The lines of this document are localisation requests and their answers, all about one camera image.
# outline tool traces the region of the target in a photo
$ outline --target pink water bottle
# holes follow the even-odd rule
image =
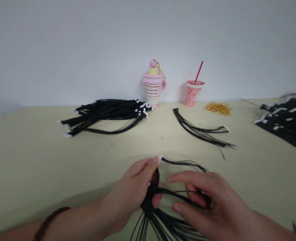
[[[145,83],[145,95],[147,103],[153,108],[159,106],[159,97],[160,94],[166,88],[166,76],[161,71],[159,63],[153,59],[150,62],[150,71],[144,74],[143,81]]]

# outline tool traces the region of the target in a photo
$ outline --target beige tabletop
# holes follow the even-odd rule
[[[73,107],[27,107],[0,116],[0,230],[35,220],[61,206],[77,206],[104,196],[130,165],[164,155],[168,160],[192,160],[220,173],[245,202],[288,229],[296,222],[296,148],[259,128],[253,121],[263,110],[246,101],[228,102],[231,116],[195,107],[162,104],[133,129],[118,135],[82,132],[62,136],[56,121],[75,117]],[[230,133],[213,134],[237,145],[219,149],[187,133],[172,108],[192,123],[210,129],[226,125]],[[101,121],[95,126],[115,130],[124,121]],[[160,164],[160,180],[171,190],[167,176],[189,167]],[[160,208],[171,215],[173,199],[164,197]],[[129,240],[141,211],[122,232],[108,240]],[[155,240],[152,228],[148,240]]]

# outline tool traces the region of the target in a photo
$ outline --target plastic cup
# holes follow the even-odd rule
[[[186,95],[185,95],[185,105],[188,107],[193,107],[196,103],[196,98],[201,90],[201,86],[205,83],[202,81],[189,80],[187,81]]]

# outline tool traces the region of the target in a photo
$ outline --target bottle handle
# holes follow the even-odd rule
[[[166,86],[167,86],[167,82],[165,79],[162,80],[162,88],[160,89],[160,92],[164,92],[164,90],[166,89]]]

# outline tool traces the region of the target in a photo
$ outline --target finger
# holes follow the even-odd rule
[[[172,207],[176,213],[182,216],[184,220],[202,235],[211,236],[213,227],[211,225],[211,219],[207,214],[201,213],[186,203],[174,203]]]
[[[223,195],[222,193],[224,190],[222,182],[225,182],[225,180],[217,173],[185,171],[170,176],[168,182],[190,182],[196,188],[205,191],[216,201],[216,198]]]
[[[152,175],[155,173],[158,164],[159,164],[158,157],[154,157],[153,159],[151,159],[149,161],[149,163],[147,164],[147,166],[145,167],[145,169],[140,173],[141,178],[143,180],[145,180],[145,181],[147,180],[147,182],[149,182]]]
[[[154,206],[154,208],[156,209],[160,202],[161,202],[161,198],[162,198],[162,194],[155,194],[152,198],[152,205]]]
[[[190,182],[186,182],[186,190],[187,191],[198,191],[198,189]],[[187,195],[193,202],[197,203],[201,207],[203,207],[203,208],[207,207],[207,202],[201,194],[194,193],[194,192],[187,192]]]
[[[125,175],[131,176],[131,177],[137,176],[145,169],[145,167],[151,160],[152,158],[146,158],[133,163],[131,167],[128,169],[128,171],[125,173]]]

